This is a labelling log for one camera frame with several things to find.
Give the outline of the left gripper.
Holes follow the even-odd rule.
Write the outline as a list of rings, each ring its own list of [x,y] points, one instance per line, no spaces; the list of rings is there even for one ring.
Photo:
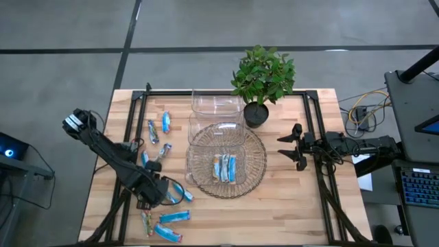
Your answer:
[[[132,193],[137,198],[137,209],[150,210],[165,200],[169,188],[166,177],[160,177],[155,172],[146,172],[141,175],[132,188]]]

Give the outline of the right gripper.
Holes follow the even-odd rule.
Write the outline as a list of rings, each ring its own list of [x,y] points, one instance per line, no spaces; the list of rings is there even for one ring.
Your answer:
[[[286,137],[278,138],[277,141],[292,143],[299,141],[302,134],[302,125],[296,123],[292,128],[292,133]],[[307,159],[303,154],[315,154],[318,151],[319,145],[311,132],[304,133],[303,138],[300,141],[300,150],[278,150],[278,153],[285,155],[291,160],[296,162],[296,170],[298,172],[303,171],[307,167]]]

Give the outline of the white silver packet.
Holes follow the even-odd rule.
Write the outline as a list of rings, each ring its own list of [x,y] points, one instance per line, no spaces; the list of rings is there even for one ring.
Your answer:
[[[228,163],[229,163],[229,154],[224,154],[222,156],[222,164],[221,164],[221,180],[223,183],[227,183],[229,181],[228,178]]]

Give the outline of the round woven placemat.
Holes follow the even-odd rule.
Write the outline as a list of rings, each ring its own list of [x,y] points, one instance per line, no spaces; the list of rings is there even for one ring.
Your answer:
[[[242,197],[254,190],[262,181],[267,169],[267,154],[262,140],[251,129],[244,128],[246,153],[246,181],[238,185],[195,185],[209,196],[221,199]]]

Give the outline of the black power adapter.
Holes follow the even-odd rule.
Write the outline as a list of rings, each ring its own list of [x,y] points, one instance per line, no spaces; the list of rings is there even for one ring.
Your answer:
[[[369,129],[369,121],[366,118],[368,116],[368,111],[365,106],[360,106],[355,109],[355,120],[357,121],[357,127],[361,131],[367,131]]]

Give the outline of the green plant in black pot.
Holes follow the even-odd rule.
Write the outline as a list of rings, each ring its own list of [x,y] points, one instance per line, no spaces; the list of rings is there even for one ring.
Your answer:
[[[265,103],[275,104],[291,94],[295,76],[294,59],[279,53],[276,47],[256,45],[246,51],[230,83],[235,87],[231,94],[240,96],[245,103],[244,120],[248,127],[258,128],[268,120]]]

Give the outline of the dark grey equipment cart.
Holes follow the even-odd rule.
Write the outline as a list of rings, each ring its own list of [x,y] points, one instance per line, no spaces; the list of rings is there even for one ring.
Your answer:
[[[439,81],[422,74],[406,84],[396,71],[385,73],[384,78],[406,159],[439,163],[439,135],[415,130],[439,115]]]

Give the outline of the black caster wheel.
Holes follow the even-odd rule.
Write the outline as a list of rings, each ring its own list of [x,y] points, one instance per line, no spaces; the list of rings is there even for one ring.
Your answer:
[[[378,244],[393,244],[390,232],[384,225],[376,225],[373,228],[373,239]]]

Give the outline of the blue backlit keyboard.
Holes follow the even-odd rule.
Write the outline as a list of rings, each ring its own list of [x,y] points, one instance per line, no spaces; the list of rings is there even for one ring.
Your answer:
[[[439,170],[404,168],[399,179],[405,204],[439,209]]]

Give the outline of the black side stand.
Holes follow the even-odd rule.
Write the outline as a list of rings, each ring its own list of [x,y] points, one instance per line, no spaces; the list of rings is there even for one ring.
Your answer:
[[[10,201],[6,205],[9,211],[5,217],[5,221],[0,224],[0,247],[8,247],[14,234],[21,207],[24,202],[24,196],[30,191],[35,176],[41,176],[45,180],[52,180],[54,173],[45,168],[28,165],[23,161],[13,158],[7,158],[0,155],[0,172],[5,172],[5,182],[13,177],[18,178],[16,189],[11,188],[5,197]]]

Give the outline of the screen with blue display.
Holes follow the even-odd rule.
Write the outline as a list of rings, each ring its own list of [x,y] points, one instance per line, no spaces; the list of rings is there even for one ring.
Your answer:
[[[414,129],[416,132],[439,136],[439,115],[418,124]]]

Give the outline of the black pole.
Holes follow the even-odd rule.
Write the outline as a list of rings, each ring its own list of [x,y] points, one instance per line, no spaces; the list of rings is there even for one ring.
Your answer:
[[[415,62],[409,69],[406,69],[399,74],[399,80],[405,84],[411,84],[412,80],[429,68],[431,65],[439,61],[439,46],[432,49],[428,54],[423,56],[420,60]]]

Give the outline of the black computer with blue light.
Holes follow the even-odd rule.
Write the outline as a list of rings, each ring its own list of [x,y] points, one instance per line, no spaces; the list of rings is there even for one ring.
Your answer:
[[[22,161],[25,158],[28,143],[0,132],[0,155]]]

